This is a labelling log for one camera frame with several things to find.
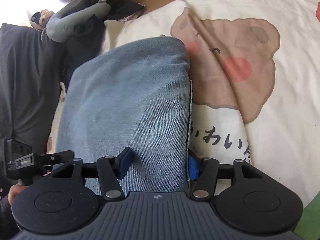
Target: textured grip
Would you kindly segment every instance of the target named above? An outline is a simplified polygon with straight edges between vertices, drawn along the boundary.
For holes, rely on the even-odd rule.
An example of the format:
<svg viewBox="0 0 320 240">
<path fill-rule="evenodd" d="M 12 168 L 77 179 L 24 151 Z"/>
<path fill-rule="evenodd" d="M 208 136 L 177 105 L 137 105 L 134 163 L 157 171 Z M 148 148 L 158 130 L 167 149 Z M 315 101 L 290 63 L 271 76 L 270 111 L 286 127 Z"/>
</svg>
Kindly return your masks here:
<svg viewBox="0 0 320 240">
<path fill-rule="evenodd" d="M 292 232 L 275 236 L 252 236 L 236 231 L 219 220 L 209 203 L 190 200 L 183 192 L 131 192 L 123 201 L 107 203 L 92 223 L 76 232 L 60 236 L 39 236 L 23 231 L 15 239 L 299 240 L 300 238 Z"/>
</svg>

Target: cartoon bear face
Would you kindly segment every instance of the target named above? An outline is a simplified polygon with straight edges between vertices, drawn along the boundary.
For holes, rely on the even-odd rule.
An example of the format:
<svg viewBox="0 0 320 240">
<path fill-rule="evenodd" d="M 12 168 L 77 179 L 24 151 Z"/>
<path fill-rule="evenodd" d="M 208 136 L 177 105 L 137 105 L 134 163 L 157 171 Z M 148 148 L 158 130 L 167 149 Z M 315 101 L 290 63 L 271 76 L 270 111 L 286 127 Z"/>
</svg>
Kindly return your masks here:
<svg viewBox="0 0 320 240">
<path fill-rule="evenodd" d="M 171 35 L 184 42 L 190 56 L 193 103 L 238 109 L 244 124 L 252 122 L 275 84 L 277 29 L 254 18 L 202 21 L 185 8 Z"/>
</svg>

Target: controller logo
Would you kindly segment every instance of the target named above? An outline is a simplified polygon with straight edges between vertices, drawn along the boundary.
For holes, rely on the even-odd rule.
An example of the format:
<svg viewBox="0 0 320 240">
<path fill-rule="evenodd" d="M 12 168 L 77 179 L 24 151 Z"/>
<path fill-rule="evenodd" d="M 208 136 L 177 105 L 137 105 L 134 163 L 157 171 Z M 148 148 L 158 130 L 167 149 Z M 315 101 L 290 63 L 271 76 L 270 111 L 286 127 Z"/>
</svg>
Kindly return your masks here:
<svg viewBox="0 0 320 240">
<path fill-rule="evenodd" d="M 161 196 L 161 195 L 159 195 L 159 194 L 154 195 L 153 197 L 154 197 L 154 198 L 156 198 L 157 200 L 159 200 L 160 198 L 162 198 L 162 196 Z"/>
</svg>

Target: light blue denim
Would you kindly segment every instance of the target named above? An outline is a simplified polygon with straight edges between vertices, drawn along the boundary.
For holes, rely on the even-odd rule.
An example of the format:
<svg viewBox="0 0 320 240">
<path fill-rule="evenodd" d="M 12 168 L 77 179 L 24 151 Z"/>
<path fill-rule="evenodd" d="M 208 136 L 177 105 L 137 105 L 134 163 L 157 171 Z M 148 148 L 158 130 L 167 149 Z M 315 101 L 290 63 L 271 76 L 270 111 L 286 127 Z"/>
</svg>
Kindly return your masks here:
<svg viewBox="0 0 320 240">
<path fill-rule="evenodd" d="M 191 89 L 189 58 L 173 37 L 135 41 L 98 56 L 73 74 L 60 121 L 57 150 L 84 163 L 134 151 L 123 191 L 182 191 Z M 100 194 L 99 182 L 86 186 Z"/>
</svg>

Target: bear print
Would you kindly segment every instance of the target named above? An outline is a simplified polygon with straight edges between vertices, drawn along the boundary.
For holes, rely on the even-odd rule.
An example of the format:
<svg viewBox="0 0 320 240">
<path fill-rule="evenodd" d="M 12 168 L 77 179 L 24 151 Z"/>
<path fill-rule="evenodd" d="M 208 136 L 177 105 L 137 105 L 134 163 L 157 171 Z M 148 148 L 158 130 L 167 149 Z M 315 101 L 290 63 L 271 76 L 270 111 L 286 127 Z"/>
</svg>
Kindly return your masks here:
<svg viewBox="0 0 320 240">
<path fill-rule="evenodd" d="M 190 56 L 193 103 L 240 111 L 255 120 L 275 84 L 278 30 L 263 19 L 200 20 L 185 8 L 171 27 Z"/>
</svg>

